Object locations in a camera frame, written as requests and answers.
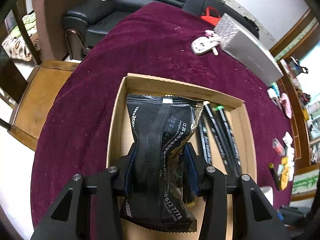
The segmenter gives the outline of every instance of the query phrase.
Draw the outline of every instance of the maroon tablecloth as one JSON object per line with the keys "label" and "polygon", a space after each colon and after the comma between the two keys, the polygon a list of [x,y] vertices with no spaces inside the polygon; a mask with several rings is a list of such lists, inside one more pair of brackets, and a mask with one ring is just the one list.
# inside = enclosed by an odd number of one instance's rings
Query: maroon tablecloth
{"label": "maroon tablecloth", "polygon": [[119,23],[78,65],[58,93],[41,131],[31,180],[36,226],[75,173],[105,169],[113,104],[130,73],[184,81],[245,101],[254,137],[258,185],[274,188],[274,207],[288,204],[292,183],[278,192],[268,170],[280,157],[272,139],[291,133],[290,120],[267,95],[267,86],[222,52],[195,55],[191,42],[212,25],[164,3],[151,3]]}

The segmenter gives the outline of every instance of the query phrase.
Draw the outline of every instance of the red bag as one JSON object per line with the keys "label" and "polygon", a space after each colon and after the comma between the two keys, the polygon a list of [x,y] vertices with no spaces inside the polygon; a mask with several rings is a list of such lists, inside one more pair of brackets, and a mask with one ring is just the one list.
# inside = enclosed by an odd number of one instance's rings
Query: red bag
{"label": "red bag", "polygon": [[[218,15],[218,17],[210,16],[210,9],[214,10],[216,12],[216,14]],[[216,26],[218,24],[218,22],[220,21],[221,16],[219,15],[219,13],[217,12],[217,10],[215,8],[209,6],[205,9],[205,16],[200,16],[200,18],[211,23],[213,26]]]}

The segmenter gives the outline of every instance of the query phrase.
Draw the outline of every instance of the chair seat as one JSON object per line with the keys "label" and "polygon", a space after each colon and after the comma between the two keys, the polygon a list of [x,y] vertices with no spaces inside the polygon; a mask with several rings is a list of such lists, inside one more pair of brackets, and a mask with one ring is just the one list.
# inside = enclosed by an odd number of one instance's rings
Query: chair seat
{"label": "chair seat", "polygon": [[40,132],[59,90],[69,78],[77,63],[45,60],[35,67],[28,78],[28,87],[16,104],[8,131],[18,141],[36,150]]}
{"label": "chair seat", "polygon": [[93,47],[107,35],[121,20],[127,17],[130,12],[114,12],[102,19],[96,25],[87,29],[85,42],[87,46]]}

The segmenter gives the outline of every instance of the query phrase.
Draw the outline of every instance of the cardboard tray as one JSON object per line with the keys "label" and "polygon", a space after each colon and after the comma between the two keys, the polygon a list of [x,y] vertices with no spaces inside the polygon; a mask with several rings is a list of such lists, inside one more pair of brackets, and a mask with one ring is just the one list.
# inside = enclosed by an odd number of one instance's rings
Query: cardboard tray
{"label": "cardboard tray", "polygon": [[[217,104],[223,105],[234,132],[242,165],[242,173],[249,174],[252,179],[256,181],[257,168],[254,141],[249,117],[243,100],[212,89],[188,84],[185,82],[131,73],[128,73],[128,75],[122,79],[116,96],[109,131],[106,167],[116,165],[118,158],[120,156],[127,155],[131,144],[134,142],[129,114],[126,106],[126,96],[128,93],[152,96],[164,96],[166,94],[171,94],[187,98],[208,100],[211,102],[212,106]],[[226,170],[211,132],[208,132],[208,137],[213,166],[226,174]],[[196,153],[198,153],[195,135],[191,137],[190,142],[192,142]],[[197,240],[199,238],[201,229],[204,207],[205,202],[202,200],[202,198],[196,197],[195,206],[190,208],[190,211],[197,219],[197,232],[195,233],[163,233],[137,226],[126,220],[121,220],[124,237],[130,240],[164,238],[166,240]],[[227,240],[232,239],[232,224],[232,197],[231,195],[228,195]]]}

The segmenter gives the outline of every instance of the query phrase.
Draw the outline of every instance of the black snack package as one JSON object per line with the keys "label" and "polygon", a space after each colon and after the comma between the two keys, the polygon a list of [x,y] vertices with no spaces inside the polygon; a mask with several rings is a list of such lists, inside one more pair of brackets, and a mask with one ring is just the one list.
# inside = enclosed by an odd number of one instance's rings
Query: black snack package
{"label": "black snack package", "polygon": [[183,149],[196,130],[203,101],[128,95],[127,107],[136,149],[132,192],[121,218],[163,232],[196,232],[181,192]]}

